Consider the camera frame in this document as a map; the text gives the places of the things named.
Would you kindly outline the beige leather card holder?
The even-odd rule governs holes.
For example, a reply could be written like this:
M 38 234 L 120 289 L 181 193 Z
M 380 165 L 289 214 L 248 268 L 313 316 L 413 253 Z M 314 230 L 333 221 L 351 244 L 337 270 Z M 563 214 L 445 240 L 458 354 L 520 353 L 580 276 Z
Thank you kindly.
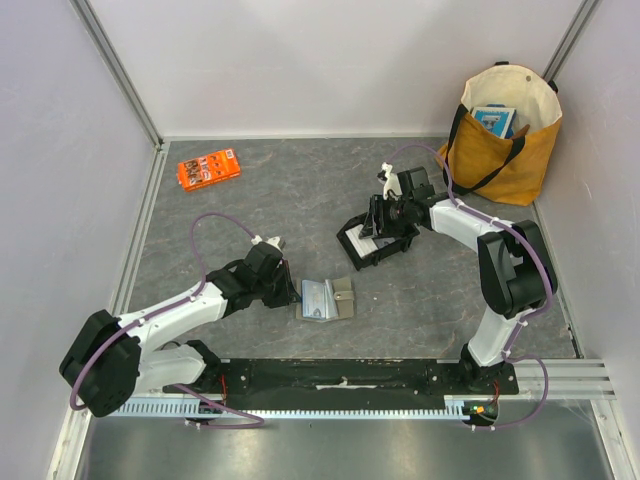
M 326 323 L 337 320 L 345 320 L 353 318 L 356 313 L 355 309 L 355 292 L 353 283 L 350 277 L 343 277 L 339 279 L 325 279 L 323 282 L 327 287 L 327 300 L 328 300 L 328 319 L 327 320 L 313 320 L 302 317 L 302 299 L 301 299 L 301 281 L 296 280 L 296 292 L 300 296 L 300 302 L 296 304 L 295 316 L 298 320 L 312 321 L 317 323 Z

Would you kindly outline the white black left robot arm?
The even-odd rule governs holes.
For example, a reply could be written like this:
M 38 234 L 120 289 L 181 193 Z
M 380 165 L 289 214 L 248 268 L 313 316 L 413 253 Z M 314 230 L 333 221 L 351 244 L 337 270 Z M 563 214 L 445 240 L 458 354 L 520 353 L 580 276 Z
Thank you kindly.
M 59 366 L 71 388 L 70 406 L 105 417 L 129 398 L 173 384 L 201 393 L 220 380 L 217 357 L 199 341 L 173 350 L 167 343 L 261 301 L 280 308 L 294 301 L 293 284 L 278 238 L 257 240 L 245 258 L 203 277 L 157 305 L 119 317 L 91 314 Z

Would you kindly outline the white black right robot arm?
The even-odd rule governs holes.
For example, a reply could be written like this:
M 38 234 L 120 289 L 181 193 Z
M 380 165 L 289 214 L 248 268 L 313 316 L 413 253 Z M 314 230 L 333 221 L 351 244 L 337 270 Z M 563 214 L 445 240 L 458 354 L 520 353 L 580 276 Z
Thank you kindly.
M 398 240 L 409 227 L 446 235 L 476 253 L 486 310 L 462 349 L 458 381 L 477 394 L 489 387 L 511 352 L 527 316 L 548 306 L 557 279 L 536 223 L 512 223 L 465 204 L 452 193 L 437 194 L 426 170 L 395 172 L 383 163 L 383 191 L 371 197 L 359 238 L 376 245 Z

